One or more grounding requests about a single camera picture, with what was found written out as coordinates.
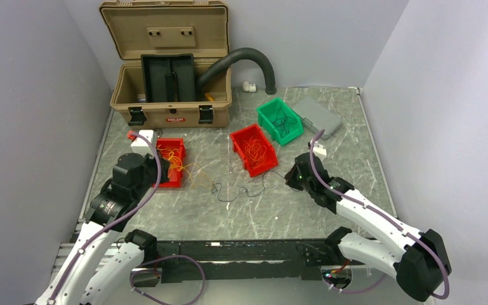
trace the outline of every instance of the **black flexible hose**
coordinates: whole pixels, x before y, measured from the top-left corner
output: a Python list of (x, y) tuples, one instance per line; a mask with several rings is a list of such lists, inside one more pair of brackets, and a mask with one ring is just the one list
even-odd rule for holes
[(240, 48), (229, 52), (225, 57), (220, 58), (213, 65), (211, 65), (205, 73), (203, 73), (197, 80), (197, 89), (203, 90), (203, 88), (208, 84), (208, 82), (214, 78), (216, 75), (224, 72), (232, 64), (239, 60), (252, 60), (262, 70), (264, 75), (264, 83), (266, 85), (265, 92), (268, 95), (276, 94), (276, 78), (274, 77), (274, 69), (272, 64), (259, 50), (253, 48)]

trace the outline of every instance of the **tan toolbox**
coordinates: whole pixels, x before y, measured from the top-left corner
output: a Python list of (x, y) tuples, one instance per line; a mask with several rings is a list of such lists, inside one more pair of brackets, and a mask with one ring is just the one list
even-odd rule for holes
[(200, 75), (227, 55), (227, 6), (220, 1), (104, 2), (100, 6), (119, 56), (126, 61), (111, 97), (132, 129), (225, 127), (231, 105), (231, 68), (205, 88), (214, 99), (197, 102), (145, 103), (141, 55), (193, 54)]

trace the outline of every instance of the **orange wire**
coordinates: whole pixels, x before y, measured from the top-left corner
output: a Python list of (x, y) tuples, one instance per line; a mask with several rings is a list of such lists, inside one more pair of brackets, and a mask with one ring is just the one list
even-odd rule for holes
[(343, 269), (345, 269), (345, 267), (347, 267), (347, 265), (349, 264), (349, 260), (346, 259), (345, 262), (343, 263), (343, 266), (341, 266), (341, 268), (339, 269), (335, 269), (335, 270), (332, 270), (332, 273), (340, 273)]
[(266, 146), (261, 144), (261, 141), (255, 138), (251, 138), (244, 143), (244, 154), (248, 159), (251, 168), (256, 168), (265, 162)]
[[(182, 162), (182, 160), (178, 156), (175, 155), (175, 152), (179, 152), (180, 149), (178, 149), (178, 148), (173, 148), (173, 149), (172, 148), (164, 148), (164, 149), (160, 149), (159, 146), (157, 148), (160, 151), (160, 154), (161, 154), (162, 158), (164, 158), (164, 159), (166, 159), (167, 161), (170, 162), (169, 170), (176, 169), (179, 172), (185, 171), (188, 174), (188, 176), (190, 177), (191, 182), (192, 182), (192, 185), (191, 185), (192, 188), (195, 187), (195, 185), (196, 185), (196, 181), (195, 181), (196, 180), (196, 177), (198, 175), (200, 175), (200, 174), (202, 176), (205, 176), (207, 178), (208, 183), (210, 183), (212, 181), (210, 179), (210, 177), (208, 176), (208, 174), (205, 173), (205, 171), (203, 171), (203, 169), (199, 165), (197, 165), (195, 163), (190, 163), (190, 164), (188, 164), (188, 165), (185, 166), (184, 163)], [(192, 172), (190, 170), (188, 170), (188, 168), (191, 168), (192, 166), (195, 166), (195, 167), (198, 168), (197, 174), (195, 174), (195, 175), (193, 175)], [(203, 186), (203, 187), (205, 187), (207, 189), (211, 189), (212, 188), (212, 186), (207, 185), (207, 184), (197, 184), (197, 185)]]

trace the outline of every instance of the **cable bundle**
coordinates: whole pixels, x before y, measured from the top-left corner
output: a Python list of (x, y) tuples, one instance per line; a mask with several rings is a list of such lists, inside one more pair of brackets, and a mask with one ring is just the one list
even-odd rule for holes
[(276, 113), (276, 119), (270, 121), (272, 125), (280, 132), (280, 136), (283, 138), (291, 132), (292, 125), (298, 123), (296, 119), (290, 118), (281, 108)]
[[(211, 189), (212, 188), (212, 186), (210, 185), (212, 179), (207, 175), (207, 173), (205, 173), (203, 171), (202, 167), (200, 167), (196, 163), (190, 163), (188, 165), (184, 165), (184, 163), (182, 162), (182, 160), (178, 156), (175, 155), (175, 152), (179, 152), (179, 149), (177, 149), (177, 148), (164, 148), (164, 149), (158, 149), (158, 150), (160, 151), (162, 158), (164, 158), (164, 159), (166, 159), (167, 161), (170, 162), (169, 171), (170, 170), (177, 170), (178, 172), (185, 171), (188, 174), (188, 176), (190, 177), (191, 182), (192, 182), (191, 188), (194, 188), (196, 186), (195, 178), (199, 174), (201, 174), (204, 177), (206, 177), (208, 183), (207, 184), (199, 183), (197, 185), (203, 186), (203, 187), (205, 187), (207, 189)], [(191, 168), (194, 167), (194, 166), (198, 169), (198, 173), (196, 175), (193, 175), (191, 173)]]
[(256, 168), (266, 161), (266, 146), (259, 139), (252, 137), (244, 143), (244, 154), (250, 163), (251, 168)]

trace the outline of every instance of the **gray wall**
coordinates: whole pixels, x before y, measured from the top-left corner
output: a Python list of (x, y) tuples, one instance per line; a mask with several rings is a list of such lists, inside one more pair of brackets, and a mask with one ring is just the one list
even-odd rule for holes
[(46, 288), (110, 94), (62, 1), (0, 1), (0, 304), (35, 301)]
[(449, 251), (438, 303), (488, 304), (488, 1), (411, 0), (363, 92), (400, 217)]
[[(278, 86), (363, 86), (408, 0), (227, 0), (231, 48), (250, 46), (272, 61)], [(113, 88), (122, 61), (98, 12), (101, 0), (65, 0)], [(233, 85), (264, 86), (251, 62)]]

